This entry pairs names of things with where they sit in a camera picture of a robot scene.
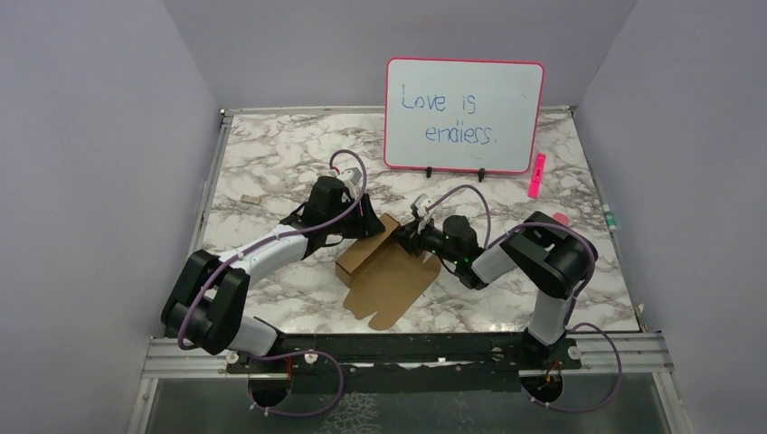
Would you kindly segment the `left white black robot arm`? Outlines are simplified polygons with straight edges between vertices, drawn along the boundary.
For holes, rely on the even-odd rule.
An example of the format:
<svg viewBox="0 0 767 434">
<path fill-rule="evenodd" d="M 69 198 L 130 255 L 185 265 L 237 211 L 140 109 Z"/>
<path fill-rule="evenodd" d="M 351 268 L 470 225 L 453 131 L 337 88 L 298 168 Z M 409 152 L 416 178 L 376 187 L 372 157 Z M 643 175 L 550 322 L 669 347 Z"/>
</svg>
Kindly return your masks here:
<svg viewBox="0 0 767 434">
<path fill-rule="evenodd" d="M 183 350 L 208 354 L 249 351 L 269 372 L 283 363 L 278 331 L 244 315 L 252 284 L 330 247 L 329 236 L 363 240 L 384 231 L 364 186 L 342 176 L 320 176 L 309 198 L 264 236 L 227 257 L 197 250 L 186 260 L 161 311 L 160 321 Z"/>
</svg>

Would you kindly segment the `brown cardboard box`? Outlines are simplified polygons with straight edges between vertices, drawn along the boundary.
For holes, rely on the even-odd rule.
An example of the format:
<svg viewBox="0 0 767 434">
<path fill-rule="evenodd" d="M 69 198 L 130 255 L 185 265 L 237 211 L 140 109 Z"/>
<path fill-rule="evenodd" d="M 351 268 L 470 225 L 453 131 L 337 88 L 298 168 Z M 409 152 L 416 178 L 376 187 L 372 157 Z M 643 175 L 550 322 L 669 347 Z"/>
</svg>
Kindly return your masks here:
<svg viewBox="0 0 767 434">
<path fill-rule="evenodd" d="M 438 258 L 413 257 L 394 239 L 396 218 L 385 213 L 380 221 L 383 233 L 355 241 L 336 259 L 336 276 L 348 288 L 343 307 L 375 331 L 392 328 L 442 270 Z"/>
</svg>

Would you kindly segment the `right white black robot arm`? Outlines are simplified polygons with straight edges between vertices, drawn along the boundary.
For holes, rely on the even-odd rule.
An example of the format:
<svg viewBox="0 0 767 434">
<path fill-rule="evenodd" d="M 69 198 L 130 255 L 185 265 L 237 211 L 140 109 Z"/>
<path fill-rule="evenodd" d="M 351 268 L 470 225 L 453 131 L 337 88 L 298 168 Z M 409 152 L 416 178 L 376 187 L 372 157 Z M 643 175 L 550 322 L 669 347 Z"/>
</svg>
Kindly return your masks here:
<svg viewBox="0 0 767 434">
<path fill-rule="evenodd" d="M 522 343 L 524 360 L 543 368 L 558 355 L 578 294 L 591 280 L 598 251 L 582 235 L 543 212 L 482 248 L 469 220 L 448 217 L 440 229 L 433 219 L 415 218 L 395 230 L 394 239 L 410 255 L 430 253 L 450 263 L 450 273 L 470 289 L 480 290 L 514 271 L 522 271 L 537 287 L 534 313 Z"/>
</svg>

